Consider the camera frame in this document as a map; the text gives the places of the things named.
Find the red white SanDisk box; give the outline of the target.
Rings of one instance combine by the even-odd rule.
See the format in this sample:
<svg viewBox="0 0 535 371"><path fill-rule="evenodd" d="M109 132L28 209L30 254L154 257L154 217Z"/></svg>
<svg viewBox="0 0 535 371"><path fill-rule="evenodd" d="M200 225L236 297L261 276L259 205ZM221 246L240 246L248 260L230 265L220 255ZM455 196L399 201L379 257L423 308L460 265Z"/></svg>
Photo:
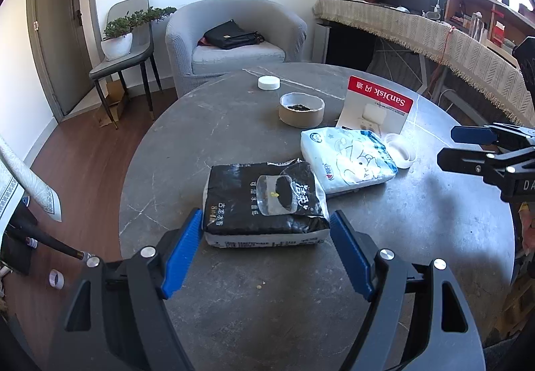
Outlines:
<svg viewBox="0 0 535 371"><path fill-rule="evenodd" d="M336 126L370 130L380 137L400 134L413 105L411 98L396 90L351 76Z"/></svg>

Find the blue white tissue pack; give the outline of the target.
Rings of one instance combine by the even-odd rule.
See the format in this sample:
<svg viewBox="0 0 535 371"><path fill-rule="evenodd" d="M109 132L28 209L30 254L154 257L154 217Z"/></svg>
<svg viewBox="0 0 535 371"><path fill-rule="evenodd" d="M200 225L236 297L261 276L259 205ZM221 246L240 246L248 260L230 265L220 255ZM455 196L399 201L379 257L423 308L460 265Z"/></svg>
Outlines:
<svg viewBox="0 0 535 371"><path fill-rule="evenodd" d="M327 196L385 183L398 173L386 146L369 130L310 129L301 133L300 148Z"/></svg>

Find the brown paper tape roll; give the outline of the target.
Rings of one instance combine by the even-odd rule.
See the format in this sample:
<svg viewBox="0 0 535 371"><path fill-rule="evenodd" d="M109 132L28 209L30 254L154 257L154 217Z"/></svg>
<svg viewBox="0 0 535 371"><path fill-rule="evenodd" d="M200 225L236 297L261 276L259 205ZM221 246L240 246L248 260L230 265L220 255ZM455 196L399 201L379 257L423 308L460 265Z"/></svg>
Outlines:
<svg viewBox="0 0 535 371"><path fill-rule="evenodd" d="M289 92L279 99L279 119L290 127L318 127L324 118L325 102L303 92Z"/></svg>

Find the black rice bag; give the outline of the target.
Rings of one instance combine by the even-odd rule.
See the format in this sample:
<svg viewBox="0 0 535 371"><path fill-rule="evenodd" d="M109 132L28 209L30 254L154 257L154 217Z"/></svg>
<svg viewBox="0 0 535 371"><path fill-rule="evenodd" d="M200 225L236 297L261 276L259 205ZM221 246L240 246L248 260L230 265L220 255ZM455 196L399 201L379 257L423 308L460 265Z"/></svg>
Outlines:
<svg viewBox="0 0 535 371"><path fill-rule="evenodd" d="M205 239L221 249L313 245L330 233L326 193L301 159L215 165L203 204Z"/></svg>

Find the small white jar lid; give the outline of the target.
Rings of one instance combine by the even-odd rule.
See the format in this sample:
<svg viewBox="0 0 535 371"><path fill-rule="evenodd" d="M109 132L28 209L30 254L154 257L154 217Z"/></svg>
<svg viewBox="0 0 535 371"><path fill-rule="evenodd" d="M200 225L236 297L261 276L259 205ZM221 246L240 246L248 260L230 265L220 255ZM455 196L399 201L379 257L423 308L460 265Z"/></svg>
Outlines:
<svg viewBox="0 0 535 371"><path fill-rule="evenodd" d="M271 91L280 88L280 78L276 76L261 76L257 79L257 86L260 90Z"/></svg>

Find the small white plastic lid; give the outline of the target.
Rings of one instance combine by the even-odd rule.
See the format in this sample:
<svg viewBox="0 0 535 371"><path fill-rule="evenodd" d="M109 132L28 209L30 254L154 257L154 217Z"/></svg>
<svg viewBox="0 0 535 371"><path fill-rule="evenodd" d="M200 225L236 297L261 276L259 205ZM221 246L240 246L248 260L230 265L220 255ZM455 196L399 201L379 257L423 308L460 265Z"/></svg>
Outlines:
<svg viewBox="0 0 535 371"><path fill-rule="evenodd" d="M387 134L384 144L399 169L409 169L417 159L414 147L401 135Z"/></svg>

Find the beige fringed sideboard cloth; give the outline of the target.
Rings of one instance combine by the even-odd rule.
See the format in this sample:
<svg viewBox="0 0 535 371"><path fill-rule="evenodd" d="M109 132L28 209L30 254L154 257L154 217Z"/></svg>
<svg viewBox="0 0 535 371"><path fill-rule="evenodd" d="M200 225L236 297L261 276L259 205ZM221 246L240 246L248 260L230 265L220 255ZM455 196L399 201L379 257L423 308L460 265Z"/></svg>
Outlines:
<svg viewBox="0 0 535 371"><path fill-rule="evenodd" d="M317 0L313 14L423 54L480 91L514 123L534 126L534 106L521 72L447 23L354 0Z"/></svg>

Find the clear tape roll on floor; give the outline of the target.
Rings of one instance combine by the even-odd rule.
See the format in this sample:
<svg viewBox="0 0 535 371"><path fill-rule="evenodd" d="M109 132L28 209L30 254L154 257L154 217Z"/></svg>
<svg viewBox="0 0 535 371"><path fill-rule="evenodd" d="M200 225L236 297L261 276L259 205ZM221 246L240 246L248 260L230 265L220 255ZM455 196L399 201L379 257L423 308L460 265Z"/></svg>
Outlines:
<svg viewBox="0 0 535 371"><path fill-rule="evenodd" d="M61 290L64 288L65 277L60 271L52 269L49 273L48 280L52 288L58 289L58 290Z"/></svg>

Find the floral tablecloth table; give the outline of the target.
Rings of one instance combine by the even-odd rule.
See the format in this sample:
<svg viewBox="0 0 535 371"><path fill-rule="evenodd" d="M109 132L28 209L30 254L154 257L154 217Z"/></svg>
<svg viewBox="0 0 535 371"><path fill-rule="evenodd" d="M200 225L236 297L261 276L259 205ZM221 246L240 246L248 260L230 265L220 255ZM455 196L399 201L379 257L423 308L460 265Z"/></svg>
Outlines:
<svg viewBox="0 0 535 371"><path fill-rule="evenodd" d="M1 138L1 233L5 231L24 194L55 221L62 221L58 194L35 174Z"/></svg>

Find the cardboard box on floor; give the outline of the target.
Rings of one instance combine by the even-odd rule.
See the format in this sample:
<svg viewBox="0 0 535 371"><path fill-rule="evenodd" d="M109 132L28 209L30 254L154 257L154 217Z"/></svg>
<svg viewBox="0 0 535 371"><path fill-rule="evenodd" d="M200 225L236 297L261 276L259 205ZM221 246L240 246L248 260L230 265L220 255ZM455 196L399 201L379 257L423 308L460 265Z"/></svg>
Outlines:
<svg viewBox="0 0 535 371"><path fill-rule="evenodd" d="M95 113L95 118L99 127L117 124L129 101L129 97L124 91L121 81L108 82L106 84L106 90L107 93L105 94L105 99L111 115L107 114L104 105L100 105Z"/></svg>

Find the black handbag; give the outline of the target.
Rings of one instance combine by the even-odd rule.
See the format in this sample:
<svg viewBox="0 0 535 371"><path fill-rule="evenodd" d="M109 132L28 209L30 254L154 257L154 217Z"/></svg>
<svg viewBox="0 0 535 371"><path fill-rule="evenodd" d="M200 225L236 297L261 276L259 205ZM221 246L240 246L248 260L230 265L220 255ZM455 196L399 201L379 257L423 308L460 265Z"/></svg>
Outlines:
<svg viewBox="0 0 535 371"><path fill-rule="evenodd" d="M224 22L204 33L209 45L222 50L232 50L242 46L262 43L265 38L257 31L244 31L234 20Z"/></svg>

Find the grey dining chair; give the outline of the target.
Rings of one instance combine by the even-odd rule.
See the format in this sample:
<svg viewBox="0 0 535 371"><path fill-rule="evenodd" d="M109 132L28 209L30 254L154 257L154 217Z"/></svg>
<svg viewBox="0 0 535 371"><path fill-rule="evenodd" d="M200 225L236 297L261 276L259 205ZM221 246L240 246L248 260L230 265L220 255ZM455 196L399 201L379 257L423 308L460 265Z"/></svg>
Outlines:
<svg viewBox="0 0 535 371"><path fill-rule="evenodd" d="M149 115L151 118L154 118L153 102L146 68L147 60L150 61L160 90L162 90L162 84L159 79L159 73L153 55L154 41L151 22L145 22L139 27L134 27L132 31L129 31L127 34L118 38L108 38L107 33L104 34L104 37L105 39L101 41L101 48L105 58L97 66L91 69L89 78L96 87L96 91L100 97L107 117L112 124L114 124L115 128L118 128L108 100L102 91L100 80L117 73L124 93L128 94L128 88L122 73L129 68L139 66L145 98L148 103Z"/></svg>

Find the grey door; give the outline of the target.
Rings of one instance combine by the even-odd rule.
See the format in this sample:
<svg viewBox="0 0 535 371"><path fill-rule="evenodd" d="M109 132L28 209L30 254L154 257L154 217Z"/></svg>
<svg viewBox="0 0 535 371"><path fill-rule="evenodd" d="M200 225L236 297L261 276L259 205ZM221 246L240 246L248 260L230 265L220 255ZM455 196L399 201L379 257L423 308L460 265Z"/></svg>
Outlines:
<svg viewBox="0 0 535 371"><path fill-rule="evenodd" d="M26 0L26 10L37 74L61 122L93 88L80 0Z"/></svg>

